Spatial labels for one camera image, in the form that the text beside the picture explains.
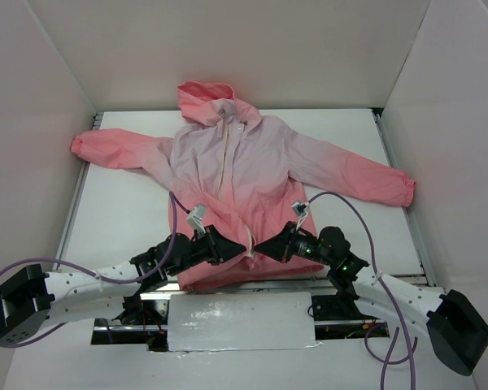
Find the pink hooded zip jacket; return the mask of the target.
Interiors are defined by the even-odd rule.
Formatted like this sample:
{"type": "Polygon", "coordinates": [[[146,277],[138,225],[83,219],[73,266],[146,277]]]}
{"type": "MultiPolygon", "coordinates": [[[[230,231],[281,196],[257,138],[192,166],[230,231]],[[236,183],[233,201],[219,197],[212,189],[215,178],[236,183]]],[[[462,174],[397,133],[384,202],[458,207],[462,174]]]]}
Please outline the pink hooded zip jacket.
{"type": "Polygon", "coordinates": [[[174,137],[93,130],[77,136],[71,151],[100,167],[142,169],[185,207],[205,205],[204,223],[246,247],[222,265],[181,272],[183,290],[319,272],[320,264],[300,257],[281,264],[254,251],[294,218],[291,206],[308,185],[364,202],[404,203],[401,171],[261,115],[229,85],[190,81],[177,97],[185,126],[174,137]]]}

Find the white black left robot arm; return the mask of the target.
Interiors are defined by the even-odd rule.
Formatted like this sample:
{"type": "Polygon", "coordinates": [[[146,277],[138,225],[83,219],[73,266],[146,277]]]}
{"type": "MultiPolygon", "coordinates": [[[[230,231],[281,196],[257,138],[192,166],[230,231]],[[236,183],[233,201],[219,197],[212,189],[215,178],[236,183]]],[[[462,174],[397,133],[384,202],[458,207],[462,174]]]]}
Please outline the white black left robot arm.
{"type": "Polygon", "coordinates": [[[44,327],[82,319],[135,323],[143,314],[141,294],[191,267],[219,266],[245,251],[210,225],[194,238],[172,234],[127,262],[97,271],[45,272],[41,264],[27,262],[0,284],[0,347],[19,348],[44,327]]]}

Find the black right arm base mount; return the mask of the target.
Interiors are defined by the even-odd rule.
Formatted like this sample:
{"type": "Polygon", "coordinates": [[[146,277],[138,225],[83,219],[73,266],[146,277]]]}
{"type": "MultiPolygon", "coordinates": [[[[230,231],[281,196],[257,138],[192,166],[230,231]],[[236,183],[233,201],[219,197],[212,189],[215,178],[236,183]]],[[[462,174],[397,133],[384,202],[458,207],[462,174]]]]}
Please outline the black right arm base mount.
{"type": "Polygon", "coordinates": [[[311,299],[307,315],[317,324],[343,324],[364,319],[351,301],[337,295],[313,295],[311,299]]]}

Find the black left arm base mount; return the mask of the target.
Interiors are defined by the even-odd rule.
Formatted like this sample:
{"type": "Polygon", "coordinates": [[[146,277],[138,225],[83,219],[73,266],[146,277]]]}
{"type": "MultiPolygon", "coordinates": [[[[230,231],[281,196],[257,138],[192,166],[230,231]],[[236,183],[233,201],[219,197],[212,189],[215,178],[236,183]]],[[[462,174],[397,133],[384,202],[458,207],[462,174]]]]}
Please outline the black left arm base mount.
{"type": "Polygon", "coordinates": [[[119,320],[124,326],[165,325],[168,323],[168,300],[146,299],[139,294],[123,297],[122,311],[114,320],[119,320]]]}

